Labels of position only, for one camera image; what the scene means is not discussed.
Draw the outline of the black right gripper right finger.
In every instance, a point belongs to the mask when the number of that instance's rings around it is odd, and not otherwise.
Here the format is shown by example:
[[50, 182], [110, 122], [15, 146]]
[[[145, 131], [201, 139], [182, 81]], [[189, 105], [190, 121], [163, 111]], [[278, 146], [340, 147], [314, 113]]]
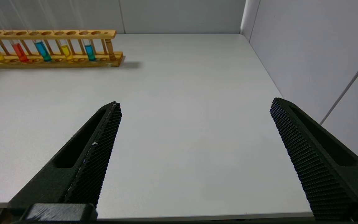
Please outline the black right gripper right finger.
[[274, 98], [270, 115], [316, 221], [358, 221], [358, 156], [294, 103]]

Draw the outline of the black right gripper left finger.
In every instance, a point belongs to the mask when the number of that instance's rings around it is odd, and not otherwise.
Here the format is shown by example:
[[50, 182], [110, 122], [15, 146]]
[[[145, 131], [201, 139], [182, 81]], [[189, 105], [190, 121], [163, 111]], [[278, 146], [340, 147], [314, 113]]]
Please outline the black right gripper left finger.
[[25, 209], [36, 203], [90, 203], [96, 207], [121, 118], [118, 102], [99, 108], [8, 207]]

